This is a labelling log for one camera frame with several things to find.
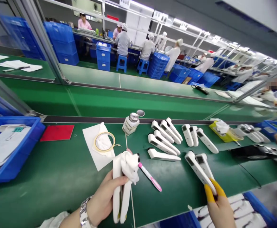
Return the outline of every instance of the black device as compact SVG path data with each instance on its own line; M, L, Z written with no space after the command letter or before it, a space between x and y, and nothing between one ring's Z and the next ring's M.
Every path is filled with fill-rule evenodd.
M235 148L229 151L232 153L233 157L246 160L264 160L277 158L277 149L258 144Z
M202 93L204 93L205 95L208 95L209 94L209 92L208 91L206 91L205 89L203 89L202 87L200 87L200 86L196 86L195 87L197 90L199 90L199 91L201 91Z

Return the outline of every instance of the pink shirt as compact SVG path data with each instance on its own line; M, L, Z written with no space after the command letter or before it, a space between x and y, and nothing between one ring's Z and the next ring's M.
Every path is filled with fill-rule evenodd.
M117 35L119 34L117 28L113 31L113 39L117 38Z
M81 18L78 20L78 28L84 28L84 29L90 29L90 30L92 30L92 27L91 27L90 23L86 20L86 23L84 24L82 22Z

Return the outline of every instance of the white tissue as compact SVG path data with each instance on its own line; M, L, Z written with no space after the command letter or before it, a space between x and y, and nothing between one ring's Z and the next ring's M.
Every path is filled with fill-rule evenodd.
M210 121L217 121L216 127L218 132L220 132L221 134L226 134L228 132L229 125L225 123L223 120L217 119L217 118L211 118Z
M124 151L121 155L120 165L123 173L129 178L131 182L136 185L139 181L138 169L139 169L139 156L137 154L131 154L128 151Z
M84 133L86 144L89 148L90 154L93 158L97 171L100 171L103 167L109 164L115 157L113 148L110 151L103 153L103 152L97 151L94 146L94 140L96 136L99 133L106 132L106 131L108 130L103 122L101 124L97 124L82 130L82 132ZM97 147L99 149L106 150L112 146L110 138L106 134L100 135L96 141L97 141L96 142Z
M219 96L224 97L224 98L227 98L227 99L231 98L231 96L229 96L229 95L228 95L226 92L224 92L224 91L215 90L215 93L218 94Z

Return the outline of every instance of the blue stool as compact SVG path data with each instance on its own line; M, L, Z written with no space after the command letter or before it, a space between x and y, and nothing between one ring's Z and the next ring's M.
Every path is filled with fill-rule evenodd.
M123 66L120 64L121 60L125 61ZM117 64L116 64L116 71L119 71L119 69L124 69L124 73L126 73L126 71L127 71L127 56L119 55L119 58L118 58Z
M144 73L144 72L147 73L148 67L149 67L149 61L140 59L136 71L139 70L139 74L142 74L142 73Z
M230 91L236 91L236 89L240 88L241 86L243 86L242 83L239 82L230 82L227 86L226 89L230 90Z

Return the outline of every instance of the ceiling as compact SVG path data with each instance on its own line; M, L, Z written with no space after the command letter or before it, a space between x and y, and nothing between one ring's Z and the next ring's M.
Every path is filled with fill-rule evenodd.
M218 0L136 0L157 11L277 59L277 33L218 6Z

